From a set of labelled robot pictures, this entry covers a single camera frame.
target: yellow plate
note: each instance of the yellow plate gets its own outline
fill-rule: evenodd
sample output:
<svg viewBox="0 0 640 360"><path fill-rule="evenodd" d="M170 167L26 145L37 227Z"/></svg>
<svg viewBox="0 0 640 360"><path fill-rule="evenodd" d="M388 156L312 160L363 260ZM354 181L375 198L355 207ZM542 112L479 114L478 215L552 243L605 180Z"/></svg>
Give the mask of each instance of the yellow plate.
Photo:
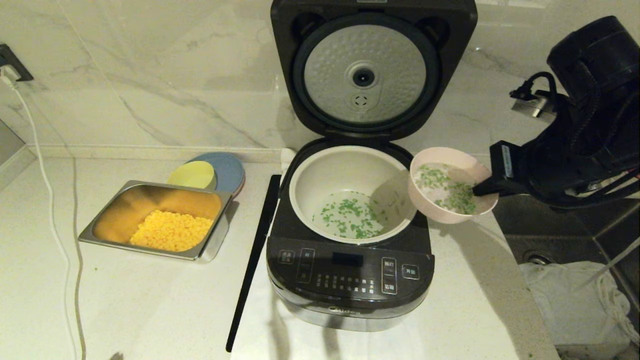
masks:
<svg viewBox="0 0 640 360"><path fill-rule="evenodd" d="M190 186L192 188L216 189L216 173L206 161L192 161L175 169L169 176L170 185Z"/></svg>

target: white power cord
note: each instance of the white power cord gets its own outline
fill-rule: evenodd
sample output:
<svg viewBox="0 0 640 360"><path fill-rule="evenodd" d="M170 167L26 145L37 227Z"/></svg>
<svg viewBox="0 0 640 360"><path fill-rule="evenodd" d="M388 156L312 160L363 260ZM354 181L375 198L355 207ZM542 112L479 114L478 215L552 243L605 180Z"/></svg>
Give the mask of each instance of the white power cord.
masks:
<svg viewBox="0 0 640 360"><path fill-rule="evenodd" d="M13 90L16 95L18 95L18 98L20 99L20 102L22 102L22 105L24 106L24 110L27 113L27 117L29 118L29 123L31 124L31 129L33 130L33 142L35 142L36 145L36 153L38 154L38 162L40 164L40 172L42 173L42 178L44 179L44 183L47 187L47 190L49 191L49 225L51 227L51 233L53 234L53 237L56 239L56 243L58 244L58 250L60 250L60 252L63 255L63 258L65 260L65 268L67 271L66 277L65 277L65 287L63 289L63 311L65 314L65 319L67 321L67 334L69 337L69 340L71 342L71 346L73 347L73 355L74 355L74 359L78 358L78 354L77 354L77 343L76 343L76 337L73 335L73 332L71 330L71 321L69 319L69 313L67 310L67 289L68 289L68 285L69 285L69 275L71 273L71 262L69 260L69 254L67 254L67 251L65 250L64 245L62 245L62 241L60 240L60 236L58 234L58 230L56 230L56 223L54 221L54 217L53 217L53 188L51 187L51 183L49 182L49 178L47 177L47 172L44 169L44 161L42 159L42 153L40 152L40 142L38 141L38 133L36 131L36 124L33 122L33 117L31 116L31 112L29 111L29 106L27 105L27 103L24 101L24 98L22 97L22 94L20 94L20 91L18 90L18 86L16 84L16 80L18 80L20 78L20 75L18 74L18 72L15 70L14 67L12 67L11 65L3 65L2 67L0 67L0 79L2 79L2 81L11 89ZM79 314L76 313L76 318L78 321L78 324L80 324L80 316Z"/></svg>

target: white countertop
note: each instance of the white countertop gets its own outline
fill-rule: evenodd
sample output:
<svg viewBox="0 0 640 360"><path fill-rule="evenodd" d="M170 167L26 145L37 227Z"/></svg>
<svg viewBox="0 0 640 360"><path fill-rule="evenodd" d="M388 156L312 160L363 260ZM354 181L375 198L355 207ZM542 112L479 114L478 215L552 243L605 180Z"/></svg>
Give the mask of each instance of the white countertop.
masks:
<svg viewBox="0 0 640 360"><path fill-rule="evenodd" d="M56 191L56 224L70 249L75 238L74 183L79 232L127 180L162 182L182 163L46 162ZM218 255L208 264L80 243L79 307L87 359L107 360L117 352L126 360L373 359L377 348L389 344L381 339L391 335L404 337L403 346L411 346L414 358L557 359L493 215L459 225L430 224L436 269L429 293L401 325L385 332L345 336L288 315L268 286L262 257L233 353L226 353L269 177L280 169L278 164L244 166L247 180L236 199L237 211ZM69 359L63 330L64 267L49 232L47 194L37 163L0 192L0 204L0 358ZM282 321L273 322L275 316ZM267 332L274 323L280 330ZM282 332L283 326L332 342L310 348L298 341L299 333ZM276 339L271 335L285 340L279 348L273 347ZM370 347L362 350L347 340L366 340Z"/></svg>

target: wall outlet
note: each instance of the wall outlet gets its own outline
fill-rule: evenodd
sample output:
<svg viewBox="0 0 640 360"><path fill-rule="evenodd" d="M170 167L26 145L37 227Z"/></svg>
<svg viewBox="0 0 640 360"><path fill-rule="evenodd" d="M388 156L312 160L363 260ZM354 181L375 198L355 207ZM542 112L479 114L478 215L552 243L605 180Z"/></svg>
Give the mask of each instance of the wall outlet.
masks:
<svg viewBox="0 0 640 360"><path fill-rule="evenodd" d="M9 64L15 67L15 70L17 70L18 74L20 74L20 79L18 79L18 81L33 80L33 76L31 75L29 70L27 70L22 62L18 60L18 57L13 53L13 51L11 51L9 46L6 44L0 44L0 66L5 64Z"/></svg>

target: midea logo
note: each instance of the midea logo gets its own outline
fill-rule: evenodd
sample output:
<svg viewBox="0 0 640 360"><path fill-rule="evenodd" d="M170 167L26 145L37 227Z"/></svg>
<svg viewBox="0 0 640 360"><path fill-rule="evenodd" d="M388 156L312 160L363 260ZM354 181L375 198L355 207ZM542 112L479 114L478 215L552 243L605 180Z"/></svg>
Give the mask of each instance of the midea logo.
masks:
<svg viewBox="0 0 640 360"><path fill-rule="evenodd" d="M337 306L331 306L329 307L329 311L333 311L334 313L341 313L341 314L354 314L354 315L359 315L360 312L359 311L352 311L352 310L348 310L348 309L341 309Z"/></svg>

